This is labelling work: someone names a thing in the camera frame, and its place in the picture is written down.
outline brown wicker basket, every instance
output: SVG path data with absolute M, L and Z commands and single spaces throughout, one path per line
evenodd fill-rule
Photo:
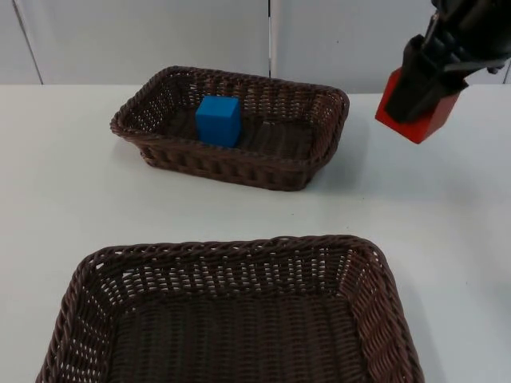
M 236 148 L 198 141 L 194 113 L 206 95 L 240 99 Z M 130 99 L 111 128 L 152 166 L 293 191 L 304 188 L 334 155 L 348 109 L 347 95 L 326 86 L 174 66 Z
M 36 380 L 71 381 L 424 379 L 385 257 L 339 235 L 90 255 Z

